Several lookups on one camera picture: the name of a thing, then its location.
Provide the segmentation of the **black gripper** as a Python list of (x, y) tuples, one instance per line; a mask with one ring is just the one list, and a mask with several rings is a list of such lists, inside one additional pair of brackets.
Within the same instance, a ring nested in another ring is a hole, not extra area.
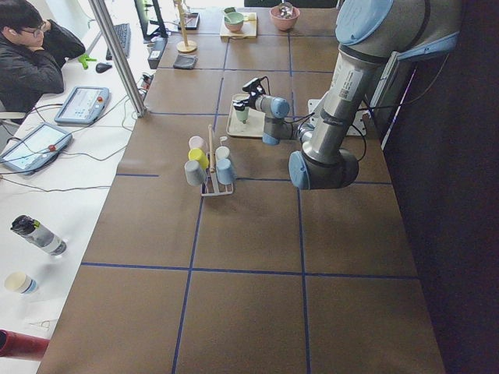
[(252, 108), (253, 110), (261, 111), (260, 105), (257, 103), (261, 95), (261, 90), (251, 90), (245, 100), (233, 101), (232, 106), (234, 108)]

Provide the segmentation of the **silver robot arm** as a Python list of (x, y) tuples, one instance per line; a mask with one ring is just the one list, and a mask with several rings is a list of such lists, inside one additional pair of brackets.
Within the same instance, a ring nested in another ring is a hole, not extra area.
[(233, 107), (264, 113), (264, 143), (301, 142), (288, 162), (296, 188), (346, 187), (355, 181), (359, 165), (341, 144), (376, 70), (395, 52), (413, 61), (448, 53), (457, 43), (461, 15), (460, 1), (347, 1), (336, 21), (339, 46), (331, 86), (316, 106), (312, 125), (285, 122), (288, 102), (267, 94), (258, 78), (243, 87), (248, 96)]

